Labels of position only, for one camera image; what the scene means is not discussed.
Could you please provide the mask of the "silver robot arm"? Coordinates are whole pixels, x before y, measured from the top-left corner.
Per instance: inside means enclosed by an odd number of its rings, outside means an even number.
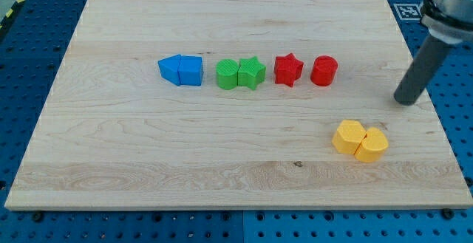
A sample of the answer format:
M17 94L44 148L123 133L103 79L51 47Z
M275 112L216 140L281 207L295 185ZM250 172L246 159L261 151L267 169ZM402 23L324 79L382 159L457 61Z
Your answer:
M423 0L421 23L447 44L472 42L472 0Z

